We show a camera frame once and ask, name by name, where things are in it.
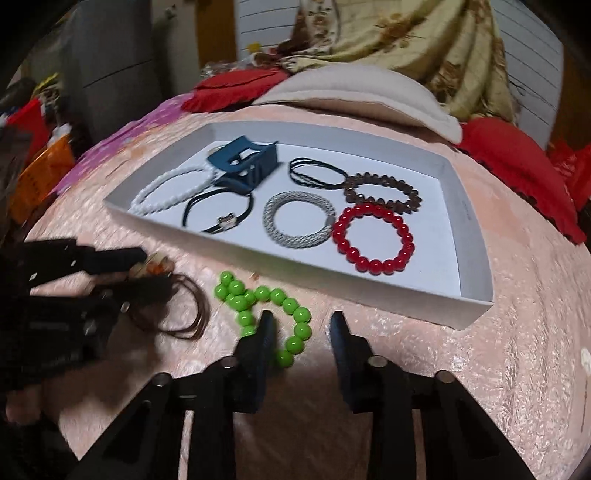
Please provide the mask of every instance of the green beaded bracelet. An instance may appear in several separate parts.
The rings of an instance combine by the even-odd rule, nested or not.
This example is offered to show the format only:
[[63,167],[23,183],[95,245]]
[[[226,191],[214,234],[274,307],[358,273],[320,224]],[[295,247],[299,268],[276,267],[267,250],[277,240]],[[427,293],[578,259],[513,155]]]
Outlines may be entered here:
[[241,338],[256,332],[255,318],[251,308],[258,301],[271,300],[275,305],[282,307],[286,314],[292,315],[295,320],[294,335],[285,341],[285,349],[278,350],[275,355],[275,361],[281,368],[289,368],[293,365],[294,355],[304,351],[304,342],[312,336],[312,329],[308,325],[312,318],[310,311],[300,306],[296,299],[287,297],[280,288],[270,290],[269,287],[261,285],[254,292],[246,290],[244,283],[232,272],[226,270],[220,274],[220,283],[213,289],[213,294],[236,310],[236,322],[242,327]]

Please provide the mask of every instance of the pink bedspread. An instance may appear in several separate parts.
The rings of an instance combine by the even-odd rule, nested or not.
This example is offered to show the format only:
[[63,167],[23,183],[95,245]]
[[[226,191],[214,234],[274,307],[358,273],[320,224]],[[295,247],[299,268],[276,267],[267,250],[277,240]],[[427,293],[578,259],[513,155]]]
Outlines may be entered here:
[[[207,121],[274,119],[328,124],[393,138],[450,159],[474,204],[485,237],[495,286],[495,305],[457,332],[362,307],[313,291],[259,278],[253,272],[188,254],[158,238],[116,224],[103,198],[157,152]],[[50,208],[29,239],[76,236],[98,248],[142,245],[164,251],[177,268],[211,295],[228,268],[247,286],[281,286],[310,307],[314,336],[295,365],[268,384],[262,410],[236,419],[241,479],[362,479],[368,458],[370,418],[347,411],[336,384],[327,336],[332,311],[342,309],[353,333],[407,371],[453,371],[524,458],[534,475],[566,480],[589,448],[591,407],[582,348],[591,348],[591,257],[573,246],[531,206],[470,158],[437,143],[341,116],[287,106],[250,107],[233,113],[187,116],[138,138],[71,187]],[[87,284],[83,274],[40,289],[71,293]],[[78,456],[84,455],[127,401],[152,374],[175,377],[201,371],[232,351],[239,327],[232,312],[211,297],[212,320],[198,342],[147,336],[121,321],[109,359],[44,386],[44,408],[58,421]],[[191,316],[191,302],[172,302],[167,322]],[[277,311],[284,335],[290,321]],[[182,478],[187,445],[183,448]]]

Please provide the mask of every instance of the white wall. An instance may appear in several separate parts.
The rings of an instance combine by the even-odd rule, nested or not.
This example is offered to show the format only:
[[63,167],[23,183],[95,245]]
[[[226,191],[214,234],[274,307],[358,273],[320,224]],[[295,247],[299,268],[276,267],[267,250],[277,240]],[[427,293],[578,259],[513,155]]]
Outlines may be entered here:
[[562,91],[562,43],[519,0],[490,2],[505,43],[511,91],[522,105],[519,128],[545,149]]
[[[167,18],[166,9],[173,9]],[[199,82],[199,52],[195,36],[195,3],[152,0],[154,56],[164,94],[190,92]]]
[[248,56],[246,47],[259,42],[275,47],[291,36],[299,0],[234,0],[238,58]]

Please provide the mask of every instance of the white tray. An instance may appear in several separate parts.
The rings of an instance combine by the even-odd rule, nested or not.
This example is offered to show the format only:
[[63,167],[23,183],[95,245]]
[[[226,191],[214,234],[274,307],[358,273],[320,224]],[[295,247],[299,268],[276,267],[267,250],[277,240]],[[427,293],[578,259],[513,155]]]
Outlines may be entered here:
[[[200,164],[213,147],[240,135],[254,142],[279,141],[280,166],[254,190],[253,211],[238,227],[216,235],[201,233],[215,225],[217,217],[230,212],[239,215],[246,209],[246,200],[233,194],[220,194],[195,205],[186,229],[181,226],[185,204],[144,217],[128,213],[137,192],[157,176],[181,164]],[[333,203],[337,215],[350,206],[342,190],[318,190],[293,183],[287,164],[296,157],[325,161],[351,175],[368,171],[394,176],[418,190],[423,198],[420,210],[403,215],[416,245],[403,272],[377,277],[361,274],[337,252],[332,240],[297,250],[272,242],[262,225],[262,211],[276,193],[299,190],[319,194]],[[337,174],[319,168],[302,171],[325,181],[340,181]],[[199,175],[166,182],[148,201],[157,202],[187,190],[201,181]],[[362,186],[358,192],[386,200],[406,199],[398,190],[380,186]],[[146,162],[105,199],[105,204],[119,221],[164,236],[183,248],[332,296],[455,329],[466,328],[492,305],[492,278],[482,233],[453,167],[440,155],[384,137],[285,122],[208,124]],[[297,202],[279,209],[276,223],[287,234],[305,235],[320,229],[325,218],[317,207]],[[369,217],[353,222],[348,239],[370,260],[393,258],[400,249],[395,230]]]

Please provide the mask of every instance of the blue plastic holder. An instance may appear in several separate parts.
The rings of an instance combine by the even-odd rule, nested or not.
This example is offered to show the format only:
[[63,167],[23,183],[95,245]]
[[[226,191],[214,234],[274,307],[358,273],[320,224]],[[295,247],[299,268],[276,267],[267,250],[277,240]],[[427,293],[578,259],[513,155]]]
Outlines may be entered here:
[[[255,150],[246,158],[240,155]],[[215,185],[227,187],[245,195],[253,191],[277,168],[277,142],[259,145],[244,135],[220,148],[207,158],[209,163],[226,173]]]

